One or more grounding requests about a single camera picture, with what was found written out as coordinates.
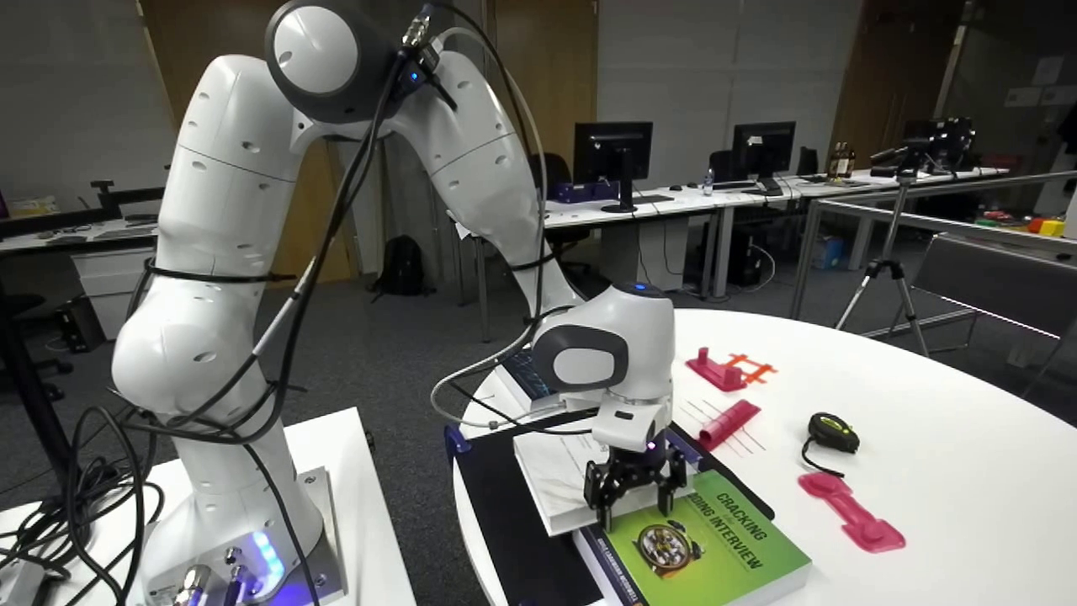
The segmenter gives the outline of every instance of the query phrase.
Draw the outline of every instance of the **pink plastic piece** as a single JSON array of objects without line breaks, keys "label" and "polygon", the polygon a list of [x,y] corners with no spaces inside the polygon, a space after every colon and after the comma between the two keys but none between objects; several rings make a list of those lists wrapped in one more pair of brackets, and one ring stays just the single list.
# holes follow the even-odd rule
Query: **pink plastic piece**
[{"label": "pink plastic piece", "polygon": [[744,390],[744,371],[734,365],[714,365],[706,348],[693,360],[688,360],[692,371],[698,371],[703,381],[712,381],[720,390]]},{"label": "pink plastic piece", "polygon": [[736,402],[725,416],[716,416],[703,430],[699,430],[699,448],[714,450],[720,448],[732,436],[736,436],[762,408],[752,402]]},{"label": "pink plastic piece", "polygon": [[830,501],[845,520],[845,537],[865,548],[865,554],[893,554],[906,548],[906,537],[888,527],[885,520],[876,520],[865,504],[852,498],[852,490],[825,471],[803,476],[803,490],[822,501]]}]

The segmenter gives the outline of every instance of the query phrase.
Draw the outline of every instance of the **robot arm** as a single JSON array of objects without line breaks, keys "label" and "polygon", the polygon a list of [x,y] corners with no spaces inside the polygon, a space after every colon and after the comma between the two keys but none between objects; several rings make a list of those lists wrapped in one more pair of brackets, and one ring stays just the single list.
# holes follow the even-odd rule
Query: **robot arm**
[{"label": "robot arm", "polygon": [[502,100],[467,58],[429,49],[425,31],[429,15],[392,49],[346,3],[285,3],[269,26],[269,67],[219,58],[196,87],[159,215],[159,275],[116,344],[113,375],[161,420],[233,425],[248,440],[177,438],[193,498],[144,542],[144,604],[201,575],[244,584],[253,600],[285,584],[302,591],[296,563],[324,547],[324,512],[296,481],[278,395],[257,365],[264,339],[253,339],[259,275],[316,140],[393,131],[411,142],[449,215],[517,265],[541,318],[534,349],[548,381],[606,390],[600,440],[639,456],[671,425],[671,300],[624,290],[578,300],[548,261]]}]

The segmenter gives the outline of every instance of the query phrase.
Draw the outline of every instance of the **desk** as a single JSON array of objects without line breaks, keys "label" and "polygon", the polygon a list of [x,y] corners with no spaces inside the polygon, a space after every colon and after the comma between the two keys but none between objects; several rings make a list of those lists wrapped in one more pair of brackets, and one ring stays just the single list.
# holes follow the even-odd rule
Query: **desk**
[{"label": "desk", "polygon": [[555,230],[600,230],[600,225],[621,225],[621,223],[639,223],[639,257],[642,265],[658,269],[668,264],[668,257],[683,261],[688,254],[688,220],[692,215],[712,215],[712,232],[703,243],[703,281],[699,281],[699,297],[725,297],[726,294],[726,275],[732,275],[732,248],[734,248],[734,213],[741,207],[770,207],[770,201],[787,201],[795,197],[762,197],[747,190],[655,190],[660,197],[671,197],[671,201],[635,201],[633,213],[606,213],[596,209],[593,201],[586,207],[563,207],[548,201],[546,215],[546,232]]},{"label": "desk", "polygon": [[[712,348],[714,360],[747,354],[778,375],[720,395],[683,367],[698,348]],[[808,585],[781,604],[1073,604],[1077,430],[1042,408],[879,339],[716,309],[677,309],[674,390],[674,417],[688,430],[703,425],[698,408],[720,411],[741,399],[762,406],[744,438],[714,456],[814,558]],[[480,399],[511,411],[500,377]],[[839,517],[799,490],[814,411],[835,411],[862,436],[854,457],[825,448],[814,457],[843,468],[859,501],[906,531],[902,554],[859,554]],[[457,471],[455,501],[475,573],[491,604],[506,604]]]},{"label": "desk", "polygon": [[153,223],[109,220],[0,239],[0,257],[131,248],[153,246],[155,239]]},{"label": "desk", "polygon": [[70,257],[105,337],[116,339],[155,239],[155,223],[105,220],[0,239],[0,257]]},{"label": "desk", "polygon": [[[1006,177],[1006,170],[969,170],[959,177],[920,177],[916,186],[977,181],[977,179],[993,179],[993,177]],[[671,197],[671,201],[635,201],[633,213],[604,213],[593,201],[586,201],[586,207],[548,201],[546,207],[548,209],[546,230],[555,232],[555,230],[600,230],[600,225],[639,223],[642,225],[639,257],[651,257],[647,265],[660,265],[658,261],[662,261],[668,254],[683,257],[688,235],[683,232],[668,235],[651,225],[658,225],[662,220],[712,215],[699,297],[725,297],[726,275],[732,275],[736,209],[813,201],[813,198],[825,198],[825,197],[830,198],[869,197],[869,192],[900,190],[895,179],[876,179],[873,172],[852,172],[849,181],[806,181],[795,177],[778,177],[778,181],[781,181],[781,197],[764,197],[764,192],[752,192],[752,190],[716,190],[712,197],[703,197],[703,190],[679,190],[679,192],[655,190],[660,197]],[[859,232],[854,232],[854,246],[852,246],[852,265],[862,265],[862,261],[869,257],[869,243],[873,243],[873,220],[862,220]]]},{"label": "desk", "polygon": [[[368,604],[416,604],[402,547],[385,504],[385,492],[368,450],[364,420],[357,411],[336,411],[307,425],[285,427],[285,440],[296,457],[296,471],[326,468],[334,486],[334,504],[339,521],[339,567],[346,575],[346,597],[334,606],[368,606]],[[170,496],[170,509],[188,496],[188,478],[180,461],[159,466],[147,476]],[[0,528],[14,528],[34,504],[11,509],[0,517]],[[131,540],[131,504],[113,512],[96,527],[92,557],[109,563]],[[57,585],[53,604],[69,604],[92,573],[86,567],[70,571],[70,578]],[[109,604],[109,591],[96,591],[86,604]]]},{"label": "desk", "polygon": [[[979,165],[979,170],[969,170],[969,172],[957,172],[957,177],[920,177],[916,181],[910,181],[914,190],[916,186],[941,186],[941,181],[977,181],[977,179],[997,179],[997,177],[1010,177],[1006,170],[993,170],[993,165]],[[813,201],[813,198],[845,198],[845,197],[869,197],[869,192],[900,192],[902,186],[895,179],[879,179],[873,177],[869,170],[862,172],[852,172],[849,181],[791,181],[787,192],[795,192],[799,198]],[[849,254],[849,269],[862,269],[865,265],[865,257],[869,257],[869,246],[873,246],[873,220],[862,215],[859,220],[859,230],[854,230],[854,243],[852,243],[852,254]]]}]

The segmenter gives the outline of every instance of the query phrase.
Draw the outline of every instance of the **wall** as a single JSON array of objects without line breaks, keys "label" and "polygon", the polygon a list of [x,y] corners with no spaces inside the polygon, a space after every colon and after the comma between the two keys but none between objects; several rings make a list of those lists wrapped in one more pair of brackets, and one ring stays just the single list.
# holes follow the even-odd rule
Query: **wall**
[{"label": "wall", "polygon": [[651,181],[699,179],[734,124],[831,145],[862,0],[600,0],[600,118],[658,122]]},{"label": "wall", "polygon": [[[1054,165],[1060,152],[1057,128],[1077,104],[1073,25],[1073,0],[977,0],[969,12],[969,35],[946,112],[977,122],[985,158],[1001,158],[1017,172],[1047,172]],[[1057,78],[1036,78],[1043,58],[1060,61]],[[1035,190],[1012,198],[1019,213],[1035,207]],[[1042,213],[1060,213],[1060,207],[1060,190],[1042,198]]]},{"label": "wall", "polygon": [[131,0],[0,8],[0,192],[96,198],[161,186],[177,131]]}]

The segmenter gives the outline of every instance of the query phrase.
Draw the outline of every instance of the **computer monitor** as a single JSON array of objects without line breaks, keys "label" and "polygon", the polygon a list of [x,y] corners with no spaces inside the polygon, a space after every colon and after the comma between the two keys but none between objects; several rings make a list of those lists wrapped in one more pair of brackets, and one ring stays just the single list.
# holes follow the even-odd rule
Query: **computer monitor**
[{"label": "computer monitor", "polygon": [[615,181],[615,213],[633,213],[633,179],[651,172],[655,122],[578,122],[577,124],[577,181]]},{"label": "computer monitor", "polygon": [[770,179],[791,170],[795,156],[795,122],[764,122],[734,128],[734,179]]}]

